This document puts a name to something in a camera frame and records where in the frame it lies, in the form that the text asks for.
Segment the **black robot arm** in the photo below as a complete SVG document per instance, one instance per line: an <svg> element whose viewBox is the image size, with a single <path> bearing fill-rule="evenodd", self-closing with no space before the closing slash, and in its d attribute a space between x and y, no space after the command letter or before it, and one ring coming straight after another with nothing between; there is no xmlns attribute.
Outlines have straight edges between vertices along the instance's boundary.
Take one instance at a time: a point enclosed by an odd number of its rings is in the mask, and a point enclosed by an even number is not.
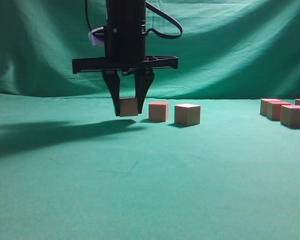
<svg viewBox="0 0 300 240"><path fill-rule="evenodd" d="M154 69L178 68L176 56L147 56L146 37L149 32L165 39L177 39L154 28L146 28L149 9L175 25L182 26L171 16L145 0L106 1L106 25L91 29L88 36L93 46L104 45L104 57L72 60L72 72L101 72L110 92L117 117L137 116L142 113L148 90L155 79ZM135 96L120 98L120 77L134 75Z"/></svg>

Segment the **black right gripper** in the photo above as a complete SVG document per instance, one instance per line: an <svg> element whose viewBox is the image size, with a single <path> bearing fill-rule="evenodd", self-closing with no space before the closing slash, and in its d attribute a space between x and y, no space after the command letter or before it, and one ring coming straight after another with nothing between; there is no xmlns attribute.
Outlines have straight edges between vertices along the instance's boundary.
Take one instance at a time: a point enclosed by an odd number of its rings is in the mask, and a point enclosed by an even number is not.
<svg viewBox="0 0 300 240"><path fill-rule="evenodd" d="M146 33L143 29L132 32L112 31L104 27L103 57L76 58L72 60L72 73L102 72L103 80L112 98L114 112L120 116L120 78L117 71L125 74L139 69L177 69L178 57L146 55ZM134 73L137 110L141 114L147 93L155 79L153 71Z"/></svg>

